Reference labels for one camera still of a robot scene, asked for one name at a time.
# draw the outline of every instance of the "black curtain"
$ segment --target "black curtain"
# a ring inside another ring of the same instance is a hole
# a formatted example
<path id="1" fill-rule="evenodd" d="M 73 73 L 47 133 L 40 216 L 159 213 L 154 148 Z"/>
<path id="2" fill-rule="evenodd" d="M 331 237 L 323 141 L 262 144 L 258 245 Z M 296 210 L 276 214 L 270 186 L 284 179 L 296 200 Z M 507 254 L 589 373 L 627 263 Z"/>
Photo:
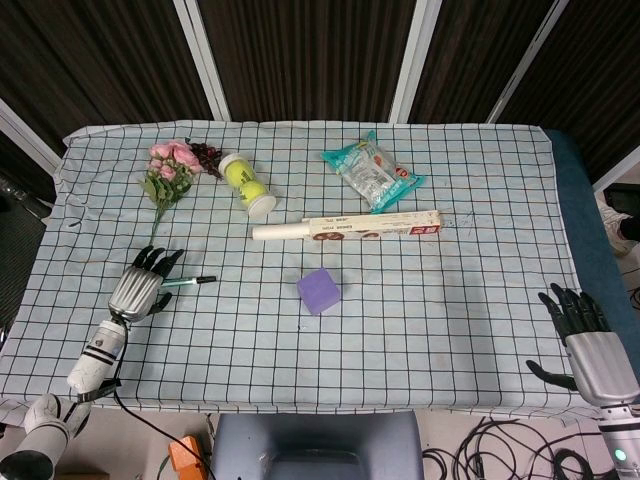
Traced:
<path id="1" fill-rule="evenodd" d="M 499 121 L 570 134 L 595 182 L 640 145 L 639 55 L 640 2 L 573 0 Z"/>
<path id="2" fill-rule="evenodd" d="M 171 0 L 0 9 L 0 98 L 58 154 L 86 125 L 212 118 Z"/>
<path id="3" fill-rule="evenodd" d="M 552 0 L 444 0 L 411 123 L 484 122 Z"/>
<path id="4" fill-rule="evenodd" d="M 415 0 L 200 1 L 234 120 L 386 121 Z"/>

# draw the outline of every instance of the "purple cube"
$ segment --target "purple cube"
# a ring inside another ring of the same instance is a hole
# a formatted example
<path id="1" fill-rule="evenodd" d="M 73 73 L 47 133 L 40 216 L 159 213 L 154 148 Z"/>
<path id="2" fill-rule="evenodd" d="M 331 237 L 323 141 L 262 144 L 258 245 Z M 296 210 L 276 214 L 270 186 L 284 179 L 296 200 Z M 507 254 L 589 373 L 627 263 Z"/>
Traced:
<path id="1" fill-rule="evenodd" d="M 340 290 L 324 268 L 298 280 L 298 293 L 313 315 L 318 315 L 340 301 Z"/>

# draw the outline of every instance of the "yellow cylindrical container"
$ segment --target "yellow cylindrical container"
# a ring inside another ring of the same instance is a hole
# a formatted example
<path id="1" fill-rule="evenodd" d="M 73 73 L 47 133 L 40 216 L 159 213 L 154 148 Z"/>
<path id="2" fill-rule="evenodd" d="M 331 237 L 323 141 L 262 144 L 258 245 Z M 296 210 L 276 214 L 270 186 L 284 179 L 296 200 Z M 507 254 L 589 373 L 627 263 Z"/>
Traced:
<path id="1" fill-rule="evenodd" d="M 276 206 L 276 197 L 269 193 L 269 189 L 258 180 L 253 168 L 242 155 L 238 153 L 227 155 L 220 162 L 218 170 L 242 200 L 249 217 L 264 216 Z"/>

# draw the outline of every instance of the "plastic snack bag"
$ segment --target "plastic snack bag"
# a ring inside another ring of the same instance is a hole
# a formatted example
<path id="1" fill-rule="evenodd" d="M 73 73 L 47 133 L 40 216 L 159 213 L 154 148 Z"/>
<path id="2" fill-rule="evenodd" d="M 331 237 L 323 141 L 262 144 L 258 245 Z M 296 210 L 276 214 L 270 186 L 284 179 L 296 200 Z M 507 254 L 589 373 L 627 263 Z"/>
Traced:
<path id="1" fill-rule="evenodd" d="M 322 152 L 322 158 L 338 175 L 367 199 L 371 213 L 381 213 L 409 192 L 418 188 L 424 177 L 396 166 L 376 144 L 371 130 L 366 140 L 341 150 Z"/>

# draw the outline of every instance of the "grid tablecloth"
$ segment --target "grid tablecloth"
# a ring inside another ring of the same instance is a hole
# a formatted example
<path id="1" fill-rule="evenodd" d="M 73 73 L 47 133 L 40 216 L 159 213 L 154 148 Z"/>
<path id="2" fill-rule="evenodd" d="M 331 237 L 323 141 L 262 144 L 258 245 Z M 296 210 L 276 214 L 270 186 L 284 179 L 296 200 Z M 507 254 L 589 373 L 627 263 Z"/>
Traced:
<path id="1" fill-rule="evenodd" d="M 58 199 L 0 359 L 4 421 L 21 418 L 44 392 L 71 395 L 67 374 L 107 318 L 123 269 L 149 242 L 154 209 L 139 181 L 151 145 L 189 137 L 243 153 L 279 199 L 262 223 L 287 223 L 367 211 L 320 153 L 370 129 L 398 164 L 426 176 L 391 211 L 437 209 L 442 231 L 253 241 L 231 189 L 201 175 L 165 215 L 155 243 L 187 250 L 172 276 L 219 282 L 181 287 L 165 312 L 131 328 L 125 403 L 589 415 L 577 395 L 543 384 L 525 365 L 570 371 L 537 293 L 551 282 L 578 286 L 541 129 L 180 121 L 90 127 L 66 139 Z M 296 281 L 321 266 L 342 301 L 316 316 L 301 304 Z"/>

